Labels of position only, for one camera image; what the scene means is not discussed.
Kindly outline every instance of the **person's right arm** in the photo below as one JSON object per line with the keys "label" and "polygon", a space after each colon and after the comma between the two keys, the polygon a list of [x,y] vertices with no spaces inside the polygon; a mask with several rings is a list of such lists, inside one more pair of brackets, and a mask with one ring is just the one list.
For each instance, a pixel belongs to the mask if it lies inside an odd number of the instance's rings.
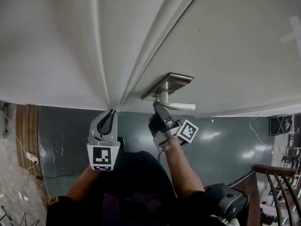
{"label": "person's right arm", "polygon": [[184,199],[194,192],[203,192],[202,182],[189,165],[179,139],[177,137],[170,138],[164,151],[178,197]]}

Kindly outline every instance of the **person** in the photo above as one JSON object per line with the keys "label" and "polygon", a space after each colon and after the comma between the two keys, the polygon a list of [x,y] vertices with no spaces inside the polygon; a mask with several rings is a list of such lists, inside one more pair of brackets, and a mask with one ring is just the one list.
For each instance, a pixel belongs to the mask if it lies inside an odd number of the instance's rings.
{"label": "person", "polygon": [[224,225],[179,139],[169,139],[164,152],[174,189],[151,154],[121,145],[113,171],[88,166],[66,196],[48,202],[46,225]]}

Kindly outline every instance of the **concrete floor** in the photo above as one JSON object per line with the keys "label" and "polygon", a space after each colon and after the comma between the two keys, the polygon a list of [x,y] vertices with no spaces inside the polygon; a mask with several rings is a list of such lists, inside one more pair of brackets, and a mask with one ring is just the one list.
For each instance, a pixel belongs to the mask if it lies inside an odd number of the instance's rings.
{"label": "concrete floor", "polygon": [[[77,172],[68,177],[46,178],[45,185],[50,198],[64,195],[88,166],[87,136],[91,121],[99,113],[90,110],[40,108],[39,146],[44,175],[55,177]],[[150,114],[144,113],[119,113],[118,134],[125,138],[125,151],[145,150],[158,156],[148,129],[149,117]],[[253,128],[267,146],[262,145],[249,128],[251,118],[175,118],[182,121],[189,119],[199,127],[193,143],[183,146],[183,150],[204,186],[220,182],[229,184],[249,172],[254,163],[271,164],[274,138],[267,135],[267,118],[252,121]],[[164,153],[160,162],[170,176]],[[260,190],[265,183],[265,177],[258,177]]]}
{"label": "concrete floor", "polygon": [[[7,115],[15,129],[16,105],[9,105]],[[14,225],[20,225],[22,217],[26,213],[28,225],[39,219],[38,225],[44,226],[46,210],[42,204],[34,177],[28,178],[28,171],[19,167],[14,129],[8,126],[8,133],[0,139],[0,206],[4,206],[9,212]],[[28,198],[28,201],[21,201],[18,197],[18,192],[22,190],[23,184],[22,193]],[[7,226],[11,225],[8,221],[1,223]]]}

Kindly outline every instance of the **orange tag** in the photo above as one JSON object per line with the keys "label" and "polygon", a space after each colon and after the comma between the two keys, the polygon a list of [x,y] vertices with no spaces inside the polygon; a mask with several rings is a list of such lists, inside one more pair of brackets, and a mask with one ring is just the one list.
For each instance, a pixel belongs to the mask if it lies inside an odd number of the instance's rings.
{"label": "orange tag", "polygon": [[50,206],[51,204],[53,204],[53,203],[55,203],[55,202],[58,202],[58,197],[55,197],[55,198],[53,198],[53,199],[50,199],[50,200],[48,201],[48,205]]}

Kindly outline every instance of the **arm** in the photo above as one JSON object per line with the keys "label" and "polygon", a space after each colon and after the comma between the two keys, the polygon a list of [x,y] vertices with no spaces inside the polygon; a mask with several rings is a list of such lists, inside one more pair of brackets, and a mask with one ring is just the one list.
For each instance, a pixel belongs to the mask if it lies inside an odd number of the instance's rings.
{"label": "arm", "polygon": [[189,165],[177,137],[169,139],[164,151],[178,197],[186,198],[194,192],[204,191],[202,182]]}
{"label": "arm", "polygon": [[75,183],[73,183],[73,185],[69,188],[66,196],[72,198],[76,202],[82,202],[100,173],[101,171],[92,170],[89,165],[75,181]]}

